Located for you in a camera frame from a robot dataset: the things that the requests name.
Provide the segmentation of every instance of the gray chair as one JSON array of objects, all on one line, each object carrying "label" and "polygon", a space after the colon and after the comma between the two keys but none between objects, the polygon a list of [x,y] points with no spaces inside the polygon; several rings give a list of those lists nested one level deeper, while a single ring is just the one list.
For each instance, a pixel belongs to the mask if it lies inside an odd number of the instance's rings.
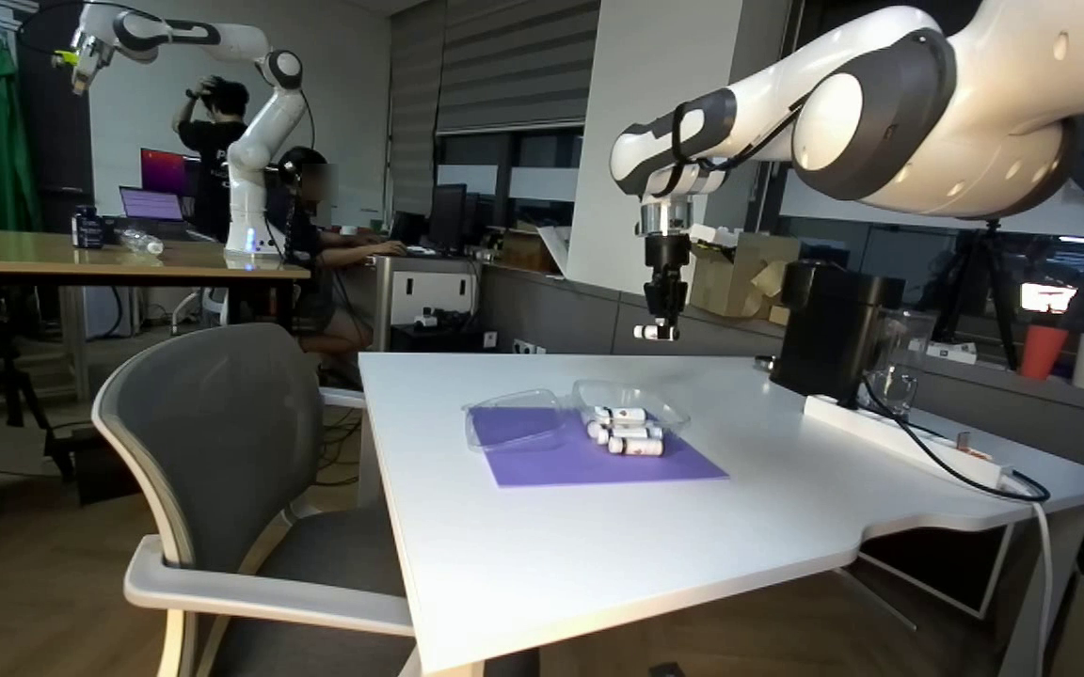
[{"label": "gray chair", "polygon": [[319,413],[315,371],[275,322],[169,338],[102,384],[90,416],[160,522],[123,598],[167,608],[161,674],[202,674],[208,659],[215,674],[413,674],[386,504],[297,515],[249,571],[319,470]]}]

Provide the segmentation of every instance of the laboratory room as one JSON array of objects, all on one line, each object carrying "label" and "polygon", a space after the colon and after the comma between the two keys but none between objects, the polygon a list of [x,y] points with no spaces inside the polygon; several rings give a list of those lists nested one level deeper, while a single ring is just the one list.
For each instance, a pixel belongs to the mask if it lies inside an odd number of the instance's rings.
[{"label": "laboratory room", "polygon": [[1084,677],[1084,3],[0,0],[0,674]]}]

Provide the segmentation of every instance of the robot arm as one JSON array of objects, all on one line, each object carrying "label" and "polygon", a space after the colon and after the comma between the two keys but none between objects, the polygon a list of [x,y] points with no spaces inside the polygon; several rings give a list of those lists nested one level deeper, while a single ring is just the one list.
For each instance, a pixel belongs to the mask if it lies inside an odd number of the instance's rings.
[{"label": "robot arm", "polygon": [[1084,3],[983,0],[953,38],[916,6],[829,28],[788,61],[672,115],[633,124],[614,180],[645,203],[649,303],[642,338],[679,338],[691,235],[672,219],[746,157],[792,160],[835,199],[1003,219],[1066,180],[1084,115]]},{"label": "robot arm", "polygon": [[278,254],[278,243],[270,239],[264,219],[266,208],[264,169],[304,112],[302,61],[288,48],[270,48],[266,35],[245,23],[161,17],[140,6],[88,0],[68,57],[71,90],[75,94],[90,90],[96,75],[110,66],[117,53],[152,62],[161,43],[195,43],[221,61],[258,62],[260,75],[275,87],[266,106],[249,119],[245,135],[226,152],[231,165],[226,253]]}]

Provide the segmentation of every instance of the metal stand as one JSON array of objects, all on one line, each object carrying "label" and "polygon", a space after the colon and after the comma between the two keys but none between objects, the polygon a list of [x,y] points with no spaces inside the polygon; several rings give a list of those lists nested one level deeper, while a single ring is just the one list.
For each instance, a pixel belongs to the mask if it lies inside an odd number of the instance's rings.
[{"label": "metal stand", "polygon": [[26,406],[36,425],[47,432],[47,455],[52,455],[52,463],[62,465],[62,476],[71,476],[71,457],[58,452],[52,425],[51,425],[51,416],[42,409],[42,397],[38,397],[29,376],[18,371],[18,366],[14,366],[18,349],[14,349],[13,308],[7,303],[13,299],[0,293],[0,357],[3,357],[3,366],[0,366],[0,393],[7,402],[7,425],[23,427],[23,406]]},{"label": "metal stand", "polygon": [[964,293],[975,287],[980,268],[988,268],[990,275],[990,293],[993,293],[993,310],[997,310],[997,336],[1003,336],[1003,349],[1005,349],[1005,366],[1019,367],[1019,346],[1014,338],[1014,299],[1010,299],[1010,287],[1005,287],[1005,264],[1003,264],[1003,248],[997,248],[997,219],[988,221],[983,239],[964,243],[955,253],[955,259],[949,264],[949,289],[941,299],[941,314],[934,322],[934,338],[938,342],[955,342],[955,322],[962,322],[962,299]]}]

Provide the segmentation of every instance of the chair seat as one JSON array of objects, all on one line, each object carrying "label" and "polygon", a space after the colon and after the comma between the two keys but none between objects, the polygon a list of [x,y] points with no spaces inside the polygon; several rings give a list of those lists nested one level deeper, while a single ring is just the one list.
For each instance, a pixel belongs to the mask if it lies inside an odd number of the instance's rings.
[{"label": "chair seat", "polygon": [[[386,509],[297,519],[260,569],[270,580],[334,584],[402,593]],[[231,621],[215,674],[361,674],[397,677],[413,638],[359,635],[304,625]]]}]

